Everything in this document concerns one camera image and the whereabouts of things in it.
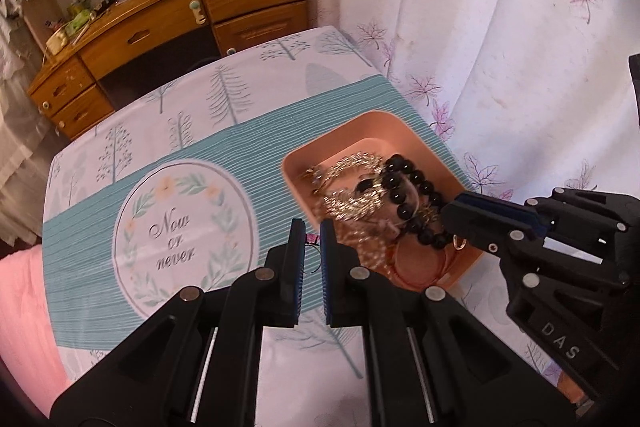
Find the jewelry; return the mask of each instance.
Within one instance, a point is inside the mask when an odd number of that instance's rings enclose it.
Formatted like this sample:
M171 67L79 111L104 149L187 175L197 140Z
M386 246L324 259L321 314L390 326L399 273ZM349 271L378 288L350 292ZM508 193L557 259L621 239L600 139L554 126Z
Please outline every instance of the jewelry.
M453 248L455 248L456 250L462 250L463 248L466 247L466 239L462 240L462 243L458 243L458 240L460 238L457 235L453 236Z
M307 169L305 174L311 174L313 176L313 193L318 194L325 185L330 185L333 180L342 176L348 169L359 167L379 176L383 169L382 162L383 157L378 154L359 151L338 160L327 172L323 172L320 166L316 166Z

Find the white sheer curtain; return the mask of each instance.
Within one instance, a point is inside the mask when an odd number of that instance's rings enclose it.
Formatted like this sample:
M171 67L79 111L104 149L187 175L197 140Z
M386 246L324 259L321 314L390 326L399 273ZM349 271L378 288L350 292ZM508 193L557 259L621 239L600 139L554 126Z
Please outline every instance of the white sheer curtain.
M640 193L628 56L640 0L311 0L317 24L367 57L446 140L484 194L522 202L570 186ZM458 296L540 372L557 367L506 317L484 257Z
M65 145L25 90L42 64L27 28L0 10L0 240L33 244L42 235L49 166Z

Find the metal screw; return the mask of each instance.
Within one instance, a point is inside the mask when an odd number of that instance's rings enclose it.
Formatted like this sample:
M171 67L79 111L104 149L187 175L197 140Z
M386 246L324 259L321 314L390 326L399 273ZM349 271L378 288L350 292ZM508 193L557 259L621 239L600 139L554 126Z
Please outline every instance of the metal screw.
M439 286L429 286L424 294L427 295L427 298L430 301L442 301L447 295L445 291Z
M185 286L180 290L180 299L185 302L194 301L200 297L200 289L196 286Z
M522 283L527 288L535 288L536 286L538 286L540 284L540 277L538 277L538 275L535 274L535 273L527 273L522 278Z
M514 241L522 241L524 239L524 232L522 230L511 230L509 237Z
M258 281L270 281L271 279L273 279L276 275L276 272L274 272L271 268L258 268L255 271L255 278Z
M366 269L364 266L354 266L349 270L349 275L353 277L356 281L364 281L369 277L371 272Z

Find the floral wreath print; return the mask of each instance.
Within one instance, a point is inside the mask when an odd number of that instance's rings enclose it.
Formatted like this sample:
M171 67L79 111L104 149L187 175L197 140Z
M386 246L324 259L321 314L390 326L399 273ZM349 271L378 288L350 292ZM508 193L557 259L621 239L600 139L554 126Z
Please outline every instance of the floral wreath print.
M209 250L206 273L199 281L203 291L226 287L248 270L248 265L243 260L242 251L238 248L238 242L234 236L240 219L233 206L226 201L225 191L214 184L208 184L200 172L191 172L185 176L166 175L155 187L134 200L122 234L124 245L119 252L119 257L122 259L121 266L130 272L133 298L149 308L169 300L182 288L182 285L173 288L162 287L149 271L143 273L133 271L138 258L136 221L145 216L156 203L167 200L175 193L188 197L199 195L206 198L212 210L210 221L223 234L222 243L217 248ZM163 266L176 264L183 261L181 256L185 255L185 252L174 253L161 258L158 264Z

